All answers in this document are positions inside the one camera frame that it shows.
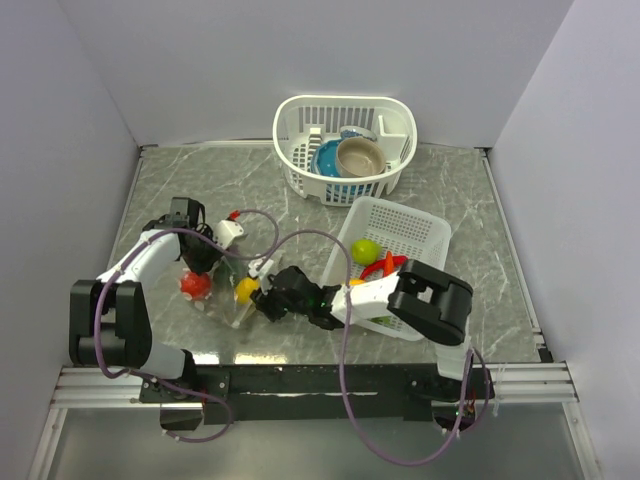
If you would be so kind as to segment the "fake orange carrot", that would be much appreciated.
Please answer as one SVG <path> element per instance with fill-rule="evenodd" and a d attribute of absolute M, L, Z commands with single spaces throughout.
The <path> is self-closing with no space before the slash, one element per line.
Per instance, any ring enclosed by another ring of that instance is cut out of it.
<path fill-rule="evenodd" d="M 394 256 L 390 251 L 386 252 L 384 265 L 383 265 L 383 276 L 389 276 L 395 271 L 395 263 Z"/>

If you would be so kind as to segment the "blue plate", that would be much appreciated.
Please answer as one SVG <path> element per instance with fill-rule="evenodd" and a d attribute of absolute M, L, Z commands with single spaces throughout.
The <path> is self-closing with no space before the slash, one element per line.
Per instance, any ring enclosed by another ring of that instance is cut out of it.
<path fill-rule="evenodd" d="M 329 178 L 341 177 L 336 169 L 336 149 L 341 140 L 331 140 L 318 147 L 311 160 L 311 171 L 314 174 Z"/>

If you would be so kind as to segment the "white perforated tray basket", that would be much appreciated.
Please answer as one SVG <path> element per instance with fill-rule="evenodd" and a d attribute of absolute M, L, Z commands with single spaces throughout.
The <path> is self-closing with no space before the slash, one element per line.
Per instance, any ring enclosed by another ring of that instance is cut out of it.
<path fill-rule="evenodd" d="M 444 270 L 451 227 L 449 223 L 430 213 L 373 197 L 355 200 L 349 209 L 337 237 L 350 251 L 357 240 L 367 238 L 381 247 L 378 259 L 384 260 L 386 251 L 392 255 L 404 255 L 434 268 Z M 321 276 L 321 285 L 344 282 L 345 258 L 338 246 L 334 246 Z M 423 335 L 386 311 L 386 316 L 372 320 L 360 313 L 352 314 L 351 325 L 407 341 L 418 341 Z"/>

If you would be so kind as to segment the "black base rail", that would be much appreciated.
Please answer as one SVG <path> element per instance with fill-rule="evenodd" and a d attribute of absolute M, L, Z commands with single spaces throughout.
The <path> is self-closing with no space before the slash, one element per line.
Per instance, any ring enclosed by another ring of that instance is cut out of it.
<path fill-rule="evenodd" d="M 161 408 L 163 427 L 192 431 L 228 421 L 344 419 L 348 395 L 356 418 L 453 423 L 460 399 L 492 400 L 491 376 L 475 367 L 467 382 L 440 376 L 433 364 L 355 364 L 341 391 L 335 365 L 200 365 L 183 392 L 144 381 L 139 400 Z"/>

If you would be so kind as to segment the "fake yellow pear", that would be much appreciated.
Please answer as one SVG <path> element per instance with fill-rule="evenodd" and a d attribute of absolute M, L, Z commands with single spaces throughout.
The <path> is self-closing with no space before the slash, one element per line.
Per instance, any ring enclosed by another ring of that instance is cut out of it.
<path fill-rule="evenodd" d="M 260 281 L 255 278 L 245 277 L 238 282 L 234 290 L 234 299 L 239 305 L 246 305 L 251 301 L 251 295 L 260 289 Z"/>

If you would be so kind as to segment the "beige bowl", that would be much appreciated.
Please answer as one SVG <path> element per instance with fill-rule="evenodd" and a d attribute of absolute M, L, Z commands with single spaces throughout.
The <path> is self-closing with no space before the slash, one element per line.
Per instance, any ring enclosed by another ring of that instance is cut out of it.
<path fill-rule="evenodd" d="M 375 142 L 350 138 L 338 144 L 335 165 L 343 178 L 363 178 L 382 174 L 386 169 L 386 157 Z"/>

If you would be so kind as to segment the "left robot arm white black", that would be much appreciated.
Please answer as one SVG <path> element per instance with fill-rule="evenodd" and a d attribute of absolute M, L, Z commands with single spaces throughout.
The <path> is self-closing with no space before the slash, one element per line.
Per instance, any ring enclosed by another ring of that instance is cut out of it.
<path fill-rule="evenodd" d="M 221 259 L 200 202 L 175 197 L 170 210 L 148 222 L 132 250 L 94 280 L 71 288 L 69 356 L 76 366 L 121 367 L 163 379 L 178 402 L 197 393 L 193 355 L 153 338 L 144 291 L 173 262 L 183 260 L 198 276 Z"/>

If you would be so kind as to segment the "fake red chili pepper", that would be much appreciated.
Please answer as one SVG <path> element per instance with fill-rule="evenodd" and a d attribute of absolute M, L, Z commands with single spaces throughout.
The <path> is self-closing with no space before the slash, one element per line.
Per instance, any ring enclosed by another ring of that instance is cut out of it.
<path fill-rule="evenodd" d="M 395 269 L 401 267 L 407 260 L 408 258 L 406 256 L 403 255 L 393 255 L 394 256 L 394 263 L 395 263 Z M 369 276 L 373 275 L 374 273 L 381 271 L 382 272 L 382 276 L 383 276 L 383 265 L 384 265 L 384 259 L 378 260 L 375 263 L 367 266 L 362 273 L 360 274 L 359 278 L 366 280 Z"/>

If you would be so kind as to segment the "white dish rack basket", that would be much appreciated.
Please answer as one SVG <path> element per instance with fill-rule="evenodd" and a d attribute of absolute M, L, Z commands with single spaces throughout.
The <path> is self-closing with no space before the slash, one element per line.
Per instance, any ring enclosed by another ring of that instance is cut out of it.
<path fill-rule="evenodd" d="M 288 185 L 331 206 L 391 193 L 417 148 L 411 110 L 389 97 L 294 96 L 272 134 Z"/>

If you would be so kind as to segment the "fake green apple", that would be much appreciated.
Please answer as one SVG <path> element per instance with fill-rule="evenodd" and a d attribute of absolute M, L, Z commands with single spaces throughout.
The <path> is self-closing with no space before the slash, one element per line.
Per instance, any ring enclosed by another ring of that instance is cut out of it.
<path fill-rule="evenodd" d="M 358 239 L 351 245 L 351 257 L 353 261 L 364 267 L 374 264 L 378 260 L 380 252 L 381 246 L 367 238 Z"/>

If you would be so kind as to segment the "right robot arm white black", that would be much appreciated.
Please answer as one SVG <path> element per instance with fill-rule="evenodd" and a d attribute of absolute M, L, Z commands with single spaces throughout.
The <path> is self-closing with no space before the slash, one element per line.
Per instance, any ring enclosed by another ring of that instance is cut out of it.
<path fill-rule="evenodd" d="M 396 273 L 350 287 L 319 286 L 297 266 L 277 271 L 272 260 L 252 261 L 249 277 L 260 282 L 252 302 L 272 322 L 299 314 L 324 330 L 369 322 L 380 332 L 376 319 L 397 319 L 435 345 L 442 394 L 460 398 L 473 384 L 465 367 L 473 288 L 461 279 L 413 259 Z"/>

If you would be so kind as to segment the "blue patterned white bowl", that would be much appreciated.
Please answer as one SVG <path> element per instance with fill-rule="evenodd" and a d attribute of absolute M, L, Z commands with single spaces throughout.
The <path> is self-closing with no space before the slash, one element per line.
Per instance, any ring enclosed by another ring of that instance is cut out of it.
<path fill-rule="evenodd" d="M 371 142 L 378 141 L 378 137 L 373 131 L 356 125 L 345 125 L 341 127 L 339 135 L 342 140 L 350 138 L 364 138 Z"/>

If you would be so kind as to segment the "clear zip top bag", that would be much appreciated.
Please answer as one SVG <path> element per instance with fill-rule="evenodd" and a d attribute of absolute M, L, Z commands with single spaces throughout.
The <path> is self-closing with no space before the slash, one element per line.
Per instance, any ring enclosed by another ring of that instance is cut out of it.
<path fill-rule="evenodd" d="M 243 261 L 223 257 L 207 273 L 212 280 L 211 293 L 205 300 L 185 300 L 197 311 L 232 329 L 239 329 L 254 312 L 250 301 L 239 305 L 234 299 L 234 290 L 240 280 L 246 277 L 247 268 Z"/>

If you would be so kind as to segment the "aluminium frame rail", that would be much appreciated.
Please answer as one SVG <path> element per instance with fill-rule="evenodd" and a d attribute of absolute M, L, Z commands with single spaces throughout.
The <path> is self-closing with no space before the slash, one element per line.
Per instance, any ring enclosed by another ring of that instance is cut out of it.
<path fill-rule="evenodd" d="M 491 364 L 501 405 L 575 403 L 578 394 L 564 363 Z M 48 477 L 66 414 L 70 409 L 139 408 L 142 381 L 131 375 L 107 379 L 97 368 L 64 368 L 49 404 L 49 414 L 28 477 Z"/>

